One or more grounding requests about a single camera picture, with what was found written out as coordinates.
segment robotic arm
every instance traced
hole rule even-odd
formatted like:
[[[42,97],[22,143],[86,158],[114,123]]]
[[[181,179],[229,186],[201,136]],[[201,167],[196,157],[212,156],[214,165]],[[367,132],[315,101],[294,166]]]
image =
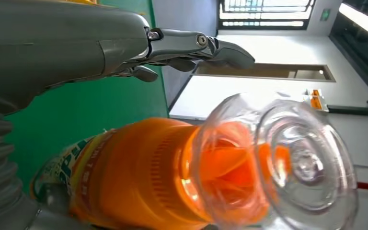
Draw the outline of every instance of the robotic arm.
[[[68,82],[107,76],[154,81],[144,64],[181,71],[203,60],[248,68],[253,57],[239,46],[198,32],[149,28],[132,12],[53,0],[0,0],[0,230],[89,229],[28,199],[17,166],[7,162],[12,129],[3,116]]]

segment orange object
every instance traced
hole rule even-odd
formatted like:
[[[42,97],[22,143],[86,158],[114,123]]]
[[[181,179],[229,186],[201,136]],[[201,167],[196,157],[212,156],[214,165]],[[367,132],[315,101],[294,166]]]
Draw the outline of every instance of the orange object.
[[[212,218],[190,176],[198,132],[198,126],[150,118],[93,138],[72,167],[72,214],[111,229],[203,228]],[[256,162],[249,131],[241,123],[224,123],[215,132],[220,137],[205,141],[201,154],[201,189],[212,199],[223,197],[229,208],[222,218],[254,224],[269,208],[256,173],[256,164],[263,163],[264,180],[269,180],[264,163],[269,146],[259,148],[261,162]],[[276,152],[276,161],[289,162],[287,149]]]

